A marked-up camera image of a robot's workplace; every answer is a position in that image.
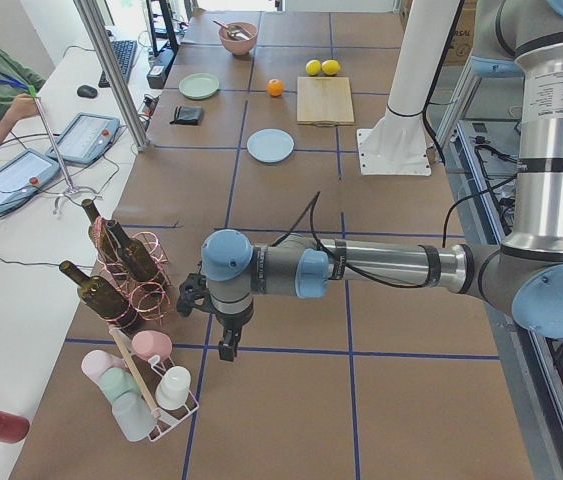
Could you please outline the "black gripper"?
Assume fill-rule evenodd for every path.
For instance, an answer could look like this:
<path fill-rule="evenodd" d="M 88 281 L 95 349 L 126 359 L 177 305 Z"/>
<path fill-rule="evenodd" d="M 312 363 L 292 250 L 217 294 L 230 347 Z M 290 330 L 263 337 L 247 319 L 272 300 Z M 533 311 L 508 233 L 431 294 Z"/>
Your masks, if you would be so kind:
<path fill-rule="evenodd" d="M 219 358 L 234 361 L 238 354 L 243 326 L 253 316 L 254 302 L 243 279 L 214 281 L 201 273 L 190 273 L 178 287 L 176 311 L 189 317 L 193 310 L 212 313 L 223 326 L 218 342 Z"/>

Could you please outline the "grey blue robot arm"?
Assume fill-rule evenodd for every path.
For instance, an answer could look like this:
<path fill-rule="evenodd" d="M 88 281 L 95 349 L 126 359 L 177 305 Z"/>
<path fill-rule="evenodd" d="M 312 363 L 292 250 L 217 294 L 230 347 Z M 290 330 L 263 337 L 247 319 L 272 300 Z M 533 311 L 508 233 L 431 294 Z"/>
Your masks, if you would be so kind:
<path fill-rule="evenodd" d="M 523 329 L 563 339 L 563 1 L 485 1 L 477 8 L 474 69 L 524 79 L 521 140 L 511 182 L 515 220 L 497 246 L 399 246 L 288 232 L 254 245 L 212 233 L 176 308 L 213 314 L 220 357 L 237 355 L 257 295 L 319 298 L 332 281 L 391 288 L 443 287 L 480 299 Z"/>

